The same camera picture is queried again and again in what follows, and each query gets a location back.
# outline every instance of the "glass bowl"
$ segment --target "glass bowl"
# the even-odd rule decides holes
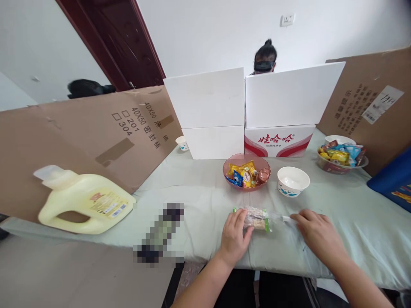
[[[329,173],[343,175],[343,174],[347,174],[351,172],[354,169],[364,168],[366,165],[368,165],[367,156],[363,157],[363,159],[361,160],[361,163],[358,166],[351,167],[351,166],[342,166],[342,165],[333,163],[329,160],[326,160],[324,157],[322,157],[317,152],[317,166]]]
[[[236,166],[241,166],[241,165],[244,165],[245,163],[248,163],[250,160],[254,160],[254,166],[256,167],[257,171],[260,171],[261,169],[266,168],[266,169],[270,170],[270,175],[271,175],[270,165],[268,164],[268,162],[264,158],[256,156],[254,154],[235,154],[235,155],[231,156],[229,159],[227,159],[226,162],[223,165],[223,176],[224,176],[224,178],[226,179],[227,172],[230,170],[230,168],[228,166],[229,163],[233,164],[233,165],[236,165]],[[261,187],[263,187],[268,182],[268,180],[267,180],[267,182],[262,183],[262,184],[256,182],[256,186],[255,187],[250,187],[250,188],[239,187],[237,185],[234,185],[233,183],[230,183],[229,181],[227,181],[227,179],[226,179],[226,182],[231,187],[233,187],[235,189],[242,190],[242,191],[245,191],[245,192],[252,192],[252,191],[255,191],[255,190],[259,190]]]

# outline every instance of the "table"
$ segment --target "table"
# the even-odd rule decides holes
[[[185,260],[205,262],[219,248],[223,225],[234,207],[252,205],[287,216],[307,207],[330,217],[351,258],[379,287],[409,289],[411,213],[369,189],[370,176],[364,171],[334,175],[318,168],[316,148],[323,141],[324,135],[316,130],[304,157],[266,158],[271,178],[255,192],[231,188],[222,175],[223,160],[192,160],[188,151],[176,148],[134,193],[135,209],[100,235],[71,234],[16,218],[4,222],[2,228],[51,243],[77,240],[136,249],[165,203],[180,202],[184,220],[167,250]],[[284,166],[300,168],[310,176],[310,186],[297,198],[287,198],[276,189],[277,170]],[[272,233],[254,232],[237,267],[332,278],[295,226],[281,222]]]

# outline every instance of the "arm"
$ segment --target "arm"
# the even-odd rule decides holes
[[[212,308],[228,276],[247,251],[254,228],[243,237],[247,210],[239,209],[228,215],[221,236],[221,247],[192,284],[174,302],[173,308]]]
[[[370,278],[350,259],[330,219],[308,209],[291,218],[311,251],[334,274],[353,308],[392,308]]]

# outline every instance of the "white paper cup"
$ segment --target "white paper cup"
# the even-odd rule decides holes
[[[179,145],[182,151],[188,151],[187,141],[185,141],[185,137],[181,136],[176,139],[177,144]]]
[[[353,139],[344,137],[344,136],[339,136],[339,135],[327,136],[325,138],[325,144],[330,143],[331,141],[334,141],[334,140],[336,140],[338,144],[344,144],[344,143],[357,144]]]
[[[310,177],[304,171],[294,167],[283,167],[277,172],[278,191],[289,198],[301,194],[310,184]]]

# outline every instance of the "face mask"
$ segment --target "face mask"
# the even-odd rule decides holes
[[[254,71],[258,73],[267,73],[272,71],[274,67],[274,61],[258,61],[254,63]]]

